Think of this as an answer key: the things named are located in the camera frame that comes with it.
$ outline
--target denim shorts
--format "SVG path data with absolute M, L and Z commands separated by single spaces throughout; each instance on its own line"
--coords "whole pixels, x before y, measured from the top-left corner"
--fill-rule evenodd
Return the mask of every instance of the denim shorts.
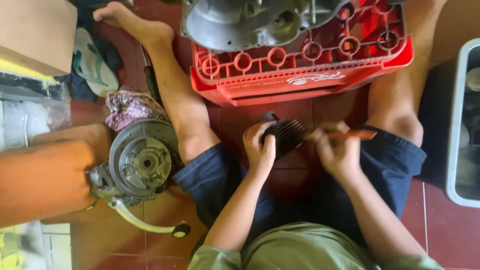
M 427 155 L 418 146 L 394 134 L 372 126 L 362 129 L 378 133 L 372 140 L 361 143 L 361 168 L 400 218 L 412 176 L 420 174 Z M 198 218 L 209 229 L 246 173 L 235 154 L 219 143 L 195 158 L 173 179 L 192 196 Z M 296 205 L 277 200 L 263 189 L 245 246 L 270 229 L 299 221 L 330 226 L 356 243 L 366 245 L 347 194 L 330 175 L 323 177 L 328 178 L 324 179 L 327 184 Z

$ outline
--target bare foot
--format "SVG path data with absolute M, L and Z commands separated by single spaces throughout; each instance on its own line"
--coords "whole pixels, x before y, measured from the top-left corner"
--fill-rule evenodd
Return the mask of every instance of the bare foot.
M 110 2 L 105 8 L 94 11 L 93 18 L 97 22 L 104 20 L 110 25 L 127 30 L 145 47 L 158 42 L 171 44 L 174 38 L 173 29 L 168 24 L 144 20 L 117 1 Z

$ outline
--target green sandal strap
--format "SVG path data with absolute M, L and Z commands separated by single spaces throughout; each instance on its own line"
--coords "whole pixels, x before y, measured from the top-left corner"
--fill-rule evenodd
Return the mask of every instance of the green sandal strap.
M 73 69 L 77 72 L 77 74 L 80 77 L 82 77 L 83 79 L 89 82 L 100 84 L 103 86 L 108 86 L 108 84 L 102 81 L 102 75 L 101 75 L 100 69 L 103 64 L 103 59 L 100 56 L 100 53 L 92 44 L 88 44 L 88 49 L 96 54 L 96 58 L 95 58 L 96 77 L 89 76 L 81 71 L 80 62 L 82 60 L 82 52 L 80 52 L 79 50 L 77 50 L 77 52 L 73 54 L 73 61 L 72 61 Z

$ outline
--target hand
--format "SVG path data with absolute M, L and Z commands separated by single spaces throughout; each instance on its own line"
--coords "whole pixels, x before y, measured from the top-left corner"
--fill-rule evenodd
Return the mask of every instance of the hand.
M 243 144 L 247 151 L 250 171 L 268 174 L 272 169 L 276 154 L 275 136 L 267 135 L 263 145 L 260 143 L 260 138 L 265 130 L 275 123 L 275 121 L 258 123 L 243 133 Z
M 307 139 L 315 143 L 325 170 L 341 185 L 363 174 L 360 167 L 360 138 L 330 140 L 332 132 L 346 133 L 350 128 L 344 122 L 325 123 L 315 129 Z

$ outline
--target olive green shirt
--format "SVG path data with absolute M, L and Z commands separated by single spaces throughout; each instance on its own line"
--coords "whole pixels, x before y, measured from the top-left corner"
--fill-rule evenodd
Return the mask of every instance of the olive green shirt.
M 429 257 L 405 256 L 377 265 L 369 251 L 343 233 L 313 223 L 293 223 L 260 235 L 240 252 L 201 246 L 189 270 L 442 270 Z

